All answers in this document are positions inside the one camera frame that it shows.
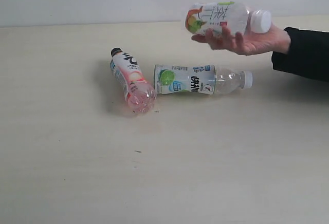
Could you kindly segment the person's open hand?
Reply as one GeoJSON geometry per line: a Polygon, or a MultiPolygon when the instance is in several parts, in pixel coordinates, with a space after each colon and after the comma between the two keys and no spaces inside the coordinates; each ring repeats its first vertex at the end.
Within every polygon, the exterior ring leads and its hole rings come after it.
{"type": "Polygon", "coordinates": [[[231,34],[227,26],[222,27],[222,35],[214,36],[211,29],[205,35],[194,35],[191,39],[198,43],[205,43],[212,50],[228,50],[238,55],[256,55],[267,52],[279,52],[287,54],[291,39],[288,33],[275,25],[272,25],[267,33],[257,34],[247,31],[245,34],[237,32],[231,34]]]}

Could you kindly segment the black sleeved forearm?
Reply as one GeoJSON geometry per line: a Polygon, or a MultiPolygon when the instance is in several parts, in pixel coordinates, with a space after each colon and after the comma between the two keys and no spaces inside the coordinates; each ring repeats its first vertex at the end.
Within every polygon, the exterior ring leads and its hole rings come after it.
{"type": "Polygon", "coordinates": [[[328,32],[292,27],[284,30],[290,37],[290,46],[287,53],[272,53],[273,69],[328,82],[328,32]]]}

